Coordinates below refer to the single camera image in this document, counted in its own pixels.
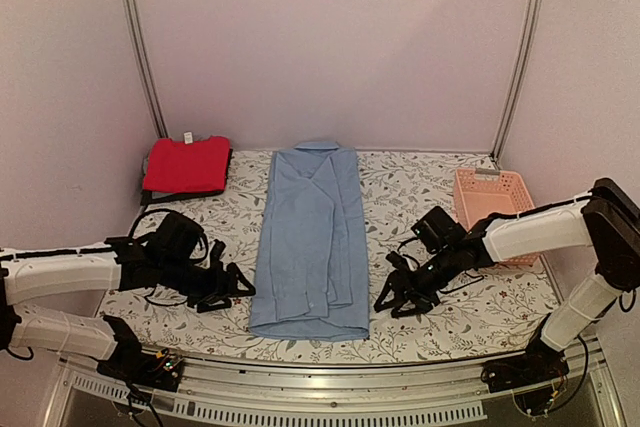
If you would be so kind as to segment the light blue shirt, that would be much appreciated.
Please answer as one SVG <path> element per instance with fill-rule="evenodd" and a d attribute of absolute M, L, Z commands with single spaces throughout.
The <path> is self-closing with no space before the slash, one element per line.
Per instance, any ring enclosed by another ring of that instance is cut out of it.
<path fill-rule="evenodd" d="M 283 340 L 369 335 L 369 265 L 354 149 L 311 141 L 272 156 L 249 330 Z"/>

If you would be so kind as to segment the red t-shirt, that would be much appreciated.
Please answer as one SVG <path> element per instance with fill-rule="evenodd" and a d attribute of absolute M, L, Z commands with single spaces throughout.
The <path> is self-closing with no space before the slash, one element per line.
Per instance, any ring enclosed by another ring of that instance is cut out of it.
<path fill-rule="evenodd" d="M 232 154 L 226 137 L 212 136 L 185 143 L 158 140 L 152 147 L 142 187 L 167 194 L 224 191 Z"/>

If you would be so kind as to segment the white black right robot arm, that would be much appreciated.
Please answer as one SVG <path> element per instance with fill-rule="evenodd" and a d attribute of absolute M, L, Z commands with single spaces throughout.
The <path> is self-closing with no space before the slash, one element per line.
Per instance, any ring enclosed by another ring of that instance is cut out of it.
<path fill-rule="evenodd" d="M 392 270 L 374 303 L 392 317 L 424 315 L 460 274 L 538 254 L 589 249 L 595 265 L 562 303 L 541 322 L 517 362 L 517 374 L 537 383 L 552 371 L 556 356 L 598 322 L 623 294 L 639 288 L 639 206 L 612 179 L 600 178 L 582 194 L 530 210 L 493 212 L 466 229 L 434 207 L 411 228 L 429 259 L 411 267 L 397 251 L 386 259 Z"/>

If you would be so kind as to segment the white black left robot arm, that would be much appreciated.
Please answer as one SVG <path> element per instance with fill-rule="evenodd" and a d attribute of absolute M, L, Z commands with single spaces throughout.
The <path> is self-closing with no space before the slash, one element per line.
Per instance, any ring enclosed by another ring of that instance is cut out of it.
<path fill-rule="evenodd" d="M 86 318 L 28 306 L 28 301 L 77 291 L 132 291 L 158 286 L 183 296 L 198 313 L 230 307 L 234 298 L 255 295 L 226 248 L 208 240 L 203 227 L 172 209 L 158 211 L 159 226 L 144 235 L 129 232 L 101 243 L 53 250 L 5 249 L 1 255 L 1 348 L 36 348 L 89 357 L 128 381 L 149 366 L 164 369 L 164 354 L 144 352 L 121 318 Z"/>

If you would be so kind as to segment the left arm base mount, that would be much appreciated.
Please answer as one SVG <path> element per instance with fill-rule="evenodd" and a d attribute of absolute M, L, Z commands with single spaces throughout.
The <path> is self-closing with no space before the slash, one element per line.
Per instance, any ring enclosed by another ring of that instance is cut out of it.
<path fill-rule="evenodd" d="M 140 345 L 118 344 L 106 360 L 99 360 L 97 372 L 135 386 L 176 392 L 182 379 L 184 359 L 164 348 L 155 353 Z"/>

